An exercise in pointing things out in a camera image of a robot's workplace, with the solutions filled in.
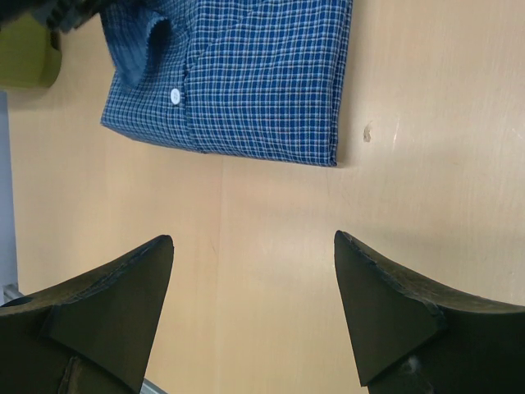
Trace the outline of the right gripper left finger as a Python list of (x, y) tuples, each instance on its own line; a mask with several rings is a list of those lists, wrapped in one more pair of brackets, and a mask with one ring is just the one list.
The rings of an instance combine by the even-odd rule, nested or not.
[(138, 393), (174, 258), (170, 236), (1, 307), (3, 393)]

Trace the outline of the blue checkered long sleeve shirt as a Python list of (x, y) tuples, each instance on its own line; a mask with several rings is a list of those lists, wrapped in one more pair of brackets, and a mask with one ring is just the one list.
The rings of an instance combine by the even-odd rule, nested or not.
[(132, 140), (336, 165), (350, 1), (118, 1), (101, 122)]

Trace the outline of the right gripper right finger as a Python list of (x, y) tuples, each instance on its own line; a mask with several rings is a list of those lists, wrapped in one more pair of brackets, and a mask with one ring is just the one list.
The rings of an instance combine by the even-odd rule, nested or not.
[(336, 279), (371, 393), (521, 393), (524, 308), (443, 285), (344, 231)]

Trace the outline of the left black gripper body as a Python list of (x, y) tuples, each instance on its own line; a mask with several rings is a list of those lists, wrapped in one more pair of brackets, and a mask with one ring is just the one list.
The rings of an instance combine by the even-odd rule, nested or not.
[(1, 27), (31, 15), (49, 30), (71, 31), (106, 6), (103, 0), (1, 0)]

